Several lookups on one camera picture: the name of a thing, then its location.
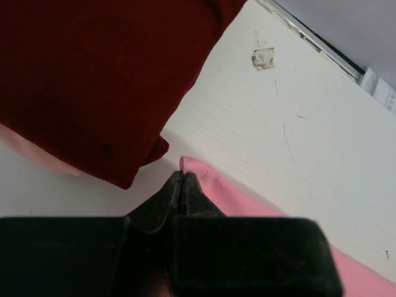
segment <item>black object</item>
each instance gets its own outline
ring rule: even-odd
[[[314,222],[228,218],[181,171],[125,217],[2,218],[0,261],[7,297],[342,296]]]

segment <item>dark red fabric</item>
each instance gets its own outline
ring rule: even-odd
[[[0,122],[128,188],[245,0],[24,0],[0,8]]]

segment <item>pink fabric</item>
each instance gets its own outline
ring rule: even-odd
[[[184,174],[195,173],[206,196],[227,216],[283,217],[284,213],[238,190],[229,180],[207,164],[182,157]],[[332,247],[345,297],[396,297],[396,285]]]
[[[22,136],[2,124],[0,124],[0,141],[4,142],[24,158],[54,173],[73,175],[82,174],[82,171],[55,158],[42,148],[39,148],[34,143],[24,139]]]

